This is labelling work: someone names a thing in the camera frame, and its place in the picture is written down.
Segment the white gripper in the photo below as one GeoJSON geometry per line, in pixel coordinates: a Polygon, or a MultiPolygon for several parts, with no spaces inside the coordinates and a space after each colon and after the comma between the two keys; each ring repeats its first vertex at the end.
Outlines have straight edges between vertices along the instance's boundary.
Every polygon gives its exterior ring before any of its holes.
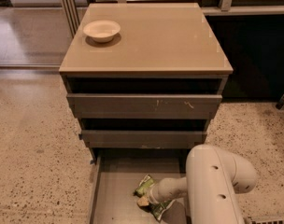
{"type": "Polygon", "coordinates": [[[159,194],[159,185],[154,184],[148,189],[147,196],[144,195],[138,199],[137,204],[140,207],[145,207],[145,206],[149,206],[150,203],[158,204],[158,203],[161,203],[162,201],[163,201],[163,198],[159,194]]]}

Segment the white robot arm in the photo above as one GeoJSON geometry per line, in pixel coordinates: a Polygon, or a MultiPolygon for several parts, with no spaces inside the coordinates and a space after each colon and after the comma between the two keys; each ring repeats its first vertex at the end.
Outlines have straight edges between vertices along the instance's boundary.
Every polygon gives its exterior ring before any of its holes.
{"type": "Polygon", "coordinates": [[[145,175],[135,190],[140,207],[149,207],[160,220],[174,201],[186,196],[192,224],[245,224],[236,195],[257,183],[254,166],[245,158],[211,145],[198,145],[188,154],[186,175],[156,182],[145,175]]]}

